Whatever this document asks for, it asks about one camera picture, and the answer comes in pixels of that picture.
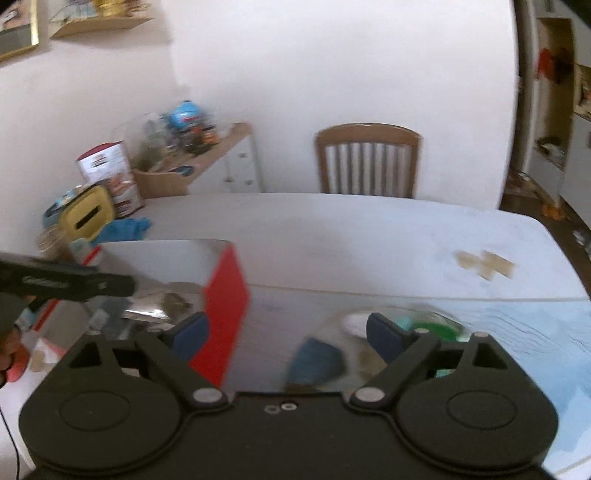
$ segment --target metal screw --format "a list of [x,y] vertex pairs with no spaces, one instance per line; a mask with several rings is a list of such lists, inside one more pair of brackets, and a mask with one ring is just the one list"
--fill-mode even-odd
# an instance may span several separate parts
[[294,411],[297,409],[297,403],[292,401],[286,401],[281,404],[281,409],[285,411]]
[[265,406],[264,411],[269,415],[277,415],[281,412],[281,409],[277,405],[267,405]]
[[355,397],[364,403],[376,403],[382,400],[386,394],[375,387],[363,387],[355,392]]
[[223,398],[223,393],[217,388],[200,388],[193,392],[193,399],[199,403],[215,403]]

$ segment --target wall shelf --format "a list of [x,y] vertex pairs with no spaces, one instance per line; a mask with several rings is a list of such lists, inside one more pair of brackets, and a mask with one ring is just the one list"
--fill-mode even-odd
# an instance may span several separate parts
[[50,24],[51,38],[64,38],[81,33],[105,30],[129,30],[153,20],[152,17],[90,17],[64,24]]

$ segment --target orange object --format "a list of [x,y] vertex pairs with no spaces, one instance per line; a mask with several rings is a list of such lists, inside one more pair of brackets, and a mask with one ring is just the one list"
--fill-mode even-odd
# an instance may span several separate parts
[[566,214],[562,208],[550,205],[549,203],[546,203],[542,207],[542,215],[544,215],[546,218],[552,218],[552,220],[556,220],[558,222],[561,222],[566,218]]
[[554,80],[554,56],[547,48],[542,49],[538,55],[538,73],[536,78],[539,79],[541,75],[548,80]]
[[31,355],[29,355],[27,349],[22,344],[19,345],[18,350],[14,354],[12,367],[6,372],[6,380],[8,382],[14,383],[22,377],[29,364],[29,358],[31,358]]

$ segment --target gold picture frame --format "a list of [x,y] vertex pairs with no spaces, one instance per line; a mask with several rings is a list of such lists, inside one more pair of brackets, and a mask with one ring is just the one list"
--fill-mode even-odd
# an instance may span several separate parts
[[0,62],[38,46],[37,0],[16,0],[0,15]]

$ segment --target chair backrest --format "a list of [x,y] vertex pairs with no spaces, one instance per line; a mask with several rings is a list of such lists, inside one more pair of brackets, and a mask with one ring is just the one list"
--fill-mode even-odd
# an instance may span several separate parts
[[412,198],[421,139],[386,124],[322,130],[316,136],[322,192]]

